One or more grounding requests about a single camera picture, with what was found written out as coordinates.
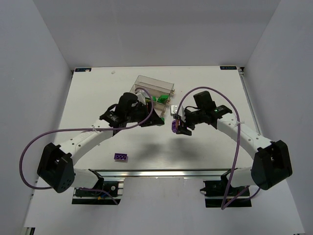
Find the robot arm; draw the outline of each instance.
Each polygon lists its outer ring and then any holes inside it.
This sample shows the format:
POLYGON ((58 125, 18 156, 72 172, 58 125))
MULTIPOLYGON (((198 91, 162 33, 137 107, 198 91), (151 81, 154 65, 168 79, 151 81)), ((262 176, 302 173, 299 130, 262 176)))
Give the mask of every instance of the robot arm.
MULTIPOLYGON (((222 131, 237 141, 237 119, 232 111, 224 105, 216 107, 208 91, 194 95, 197 108, 191 112, 181 107, 177 113, 177 106, 171 107, 174 117, 172 131, 176 134, 191 135, 191 130, 199 123, 207 123, 222 131)), ((231 186, 257 185, 267 190, 292 175, 291 162, 287 145, 282 141, 273 142, 245 124, 241 124, 240 146, 253 159, 252 167, 236 169, 231 186)), ((221 177, 227 183, 230 171, 221 177)))
MULTIPOLYGON (((93 131, 79 135, 59 145, 49 143, 45 146, 37 169, 43 178, 58 193, 69 187, 98 188, 103 185, 103 178, 90 169, 75 169, 75 164, 87 152, 104 140, 116 135, 127 123, 143 121, 151 111, 151 102, 145 102, 142 93, 124 93, 118 104, 114 104, 91 126, 93 131), (97 129, 118 128, 101 131, 97 129)), ((152 110, 152 115, 141 127, 164 125, 164 121, 152 110)))

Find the clear plastic bin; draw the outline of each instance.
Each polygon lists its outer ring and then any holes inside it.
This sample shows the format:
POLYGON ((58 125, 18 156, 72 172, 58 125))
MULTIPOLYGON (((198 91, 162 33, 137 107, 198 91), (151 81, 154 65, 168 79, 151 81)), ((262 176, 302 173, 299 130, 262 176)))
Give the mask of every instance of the clear plastic bin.
POLYGON ((170 104, 171 97, 174 94, 174 84, 139 75, 131 89, 131 92, 135 93, 135 89, 137 87, 147 89, 147 91, 156 98, 156 101, 153 101, 155 110, 160 117, 163 117, 166 108, 170 104), (168 95, 168 98, 166 101, 161 103, 158 102, 158 100, 162 95, 168 95))

